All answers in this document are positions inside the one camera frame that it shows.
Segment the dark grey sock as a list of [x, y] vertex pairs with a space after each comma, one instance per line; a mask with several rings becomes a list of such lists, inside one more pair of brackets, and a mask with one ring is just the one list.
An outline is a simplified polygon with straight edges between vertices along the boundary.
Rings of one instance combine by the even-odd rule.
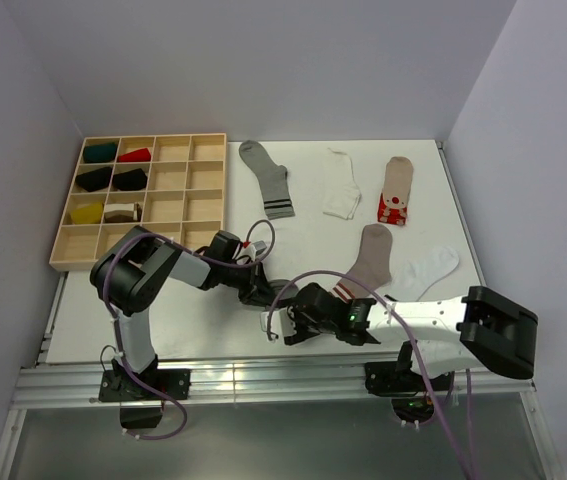
[[269, 290], [268, 290], [268, 299], [273, 301], [281, 291], [283, 294], [280, 298], [280, 301], [286, 301], [287, 299], [293, 298], [297, 295], [298, 288], [295, 284], [292, 284], [288, 288], [286, 285], [289, 283], [286, 279], [273, 279], [269, 281]]

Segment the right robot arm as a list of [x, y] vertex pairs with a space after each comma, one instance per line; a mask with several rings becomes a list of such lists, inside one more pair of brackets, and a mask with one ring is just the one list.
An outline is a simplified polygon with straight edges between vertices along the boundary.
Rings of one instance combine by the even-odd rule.
[[276, 339], [292, 346], [322, 334], [352, 346], [401, 346], [382, 373], [390, 392], [422, 391], [430, 380], [485, 367], [499, 376], [534, 376], [538, 317], [492, 289], [430, 302], [343, 300], [310, 283], [272, 315]]

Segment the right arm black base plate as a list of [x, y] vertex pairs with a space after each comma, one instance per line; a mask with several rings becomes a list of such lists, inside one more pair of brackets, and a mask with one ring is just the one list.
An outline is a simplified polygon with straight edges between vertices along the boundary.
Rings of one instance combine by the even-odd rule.
[[364, 387], [374, 396], [416, 396], [427, 391], [420, 374], [396, 361], [367, 362], [364, 364], [364, 373]]

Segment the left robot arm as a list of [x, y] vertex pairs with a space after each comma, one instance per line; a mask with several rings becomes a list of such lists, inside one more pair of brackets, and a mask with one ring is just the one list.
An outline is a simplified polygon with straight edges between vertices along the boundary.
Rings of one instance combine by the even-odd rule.
[[146, 399], [158, 386], [149, 309], [167, 280], [201, 291], [223, 285], [235, 289], [245, 305], [271, 305], [276, 293], [263, 265], [254, 255], [240, 264], [241, 245], [239, 237], [220, 230], [210, 245], [193, 252], [134, 226], [94, 264], [90, 283], [114, 319], [118, 363], [127, 369], [121, 385], [133, 398]]

